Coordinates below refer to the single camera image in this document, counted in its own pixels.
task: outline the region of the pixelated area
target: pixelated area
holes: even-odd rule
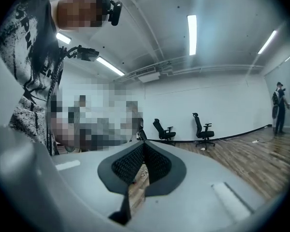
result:
[[[121,84],[73,84],[57,90],[50,102],[52,131],[64,145],[102,150],[136,140],[140,118],[138,101]]]
[[[101,27],[107,19],[107,4],[103,0],[59,0],[58,20],[65,22],[64,27],[79,28]]]

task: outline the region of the person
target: person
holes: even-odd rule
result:
[[[63,72],[56,33],[100,27],[110,6],[110,0],[17,0],[0,27],[0,56],[24,89],[9,126],[44,144],[50,155],[58,154],[56,141],[92,147],[87,137],[83,142],[75,142],[73,135],[64,138],[66,128],[50,130],[47,122]]]
[[[290,104],[287,102],[285,92],[282,89],[282,87],[283,87],[282,83],[278,82],[277,88],[273,94],[274,107],[276,105],[278,108],[278,111],[275,109],[273,110],[275,111],[275,115],[273,117],[276,117],[276,126],[274,130],[275,135],[277,135],[278,133],[285,134],[285,132],[283,131],[286,113],[285,105],[287,106],[288,109],[290,108]]]

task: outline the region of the office chair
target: office chair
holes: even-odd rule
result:
[[[153,125],[159,132],[159,138],[162,140],[165,140],[164,143],[175,146],[175,144],[172,144],[171,142],[169,142],[171,140],[171,137],[175,137],[176,135],[176,132],[171,132],[171,128],[173,128],[173,126],[168,127],[168,130],[164,130],[157,118],[155,118]]]
[[[145,140],[147,140],[147,137],[146,137],[146,134],[143,130],[143,128],[144,128],[143,123],[144,123],[143,119],[140,118],[139,119],[139,127],[138,127],[138,136],[139,136],[139,140],[145,141]]]
[[[203,139],[202,141],[197,142],[195,146],[200,145],[200,144],[205,144],[205,149],[207,149],[207,144],[211,144],[211,145],[215,146],[214,143],[209,141],[209,138],[213,137],[215,135],[213,131],[211,131],[211,130],[208,131],[208,128],[211,127],[212,123],[206,124],[204,126],[205,131],[202,131],[202,125],[201,125],[200,119],[198,117],[199,115],[197,113],[193,113],[193,116],[194,116],[195,122],[197,123],[197,128],[198,128],[196,135],[198,138]]]

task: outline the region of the cable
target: cable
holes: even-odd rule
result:
[[[218,138],[220,141],[223,141],[223,142],[225,142],[225,143],[228,143],[228,144],[255,144],[255,143],[253,143],[253,142],[245,142],[245,143],[232,143],[232,142],[227,142],[227,141],[224,141],[224,140],[222,140],[222,139],[220,139],[220,138]]]
[[[148,169],[145,167],[144,170],[143,169],[140,169],[140,170],[142,171],[141,178],[145,179],[146,178],[146,173],[148,173]]]
[[[244,142],[244,143],[237,143],[237,142],[227,142],[227,141],[224,141],[220,138],[218,138],[220,141],[222,142],[225,142],[225,143],[228,143],[228,144],[256,144],[256,143],[262,143],[262,144],[265,144],[265,143],[269,143],[270,141],[272,141],[274,139],[274,137],[272,137],[269,141],[260,141],[260,140],[257,140],[257,142],[253,143],[253,142]]]

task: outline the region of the chair backrest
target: chair backrest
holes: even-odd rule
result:
[[[164,136],[164,129],[162,128],[162,126],[157,118],[155,118],[153,125],[157,129],[157,131],[159,132],[159,138],[163,137]]]
[[[144,141],[147,140],[146,134],[143,129],[139,131],[139,134],[141,139],[143,139]]]
[[[199,119],[199,115],[197,113],[193,113],[195,122],[197,123],[197,136],[200,134],[200,132],[202,131],[202,125]]]
[[[144,121],[142,118],[139,118],[139,129],[138,129],[138,132],[139,132],[139,135],[140,135],[140,138],[142,140],[147,140],[147,137],[146,137],[146,134],[143,130],[143,127],[144,127]]]

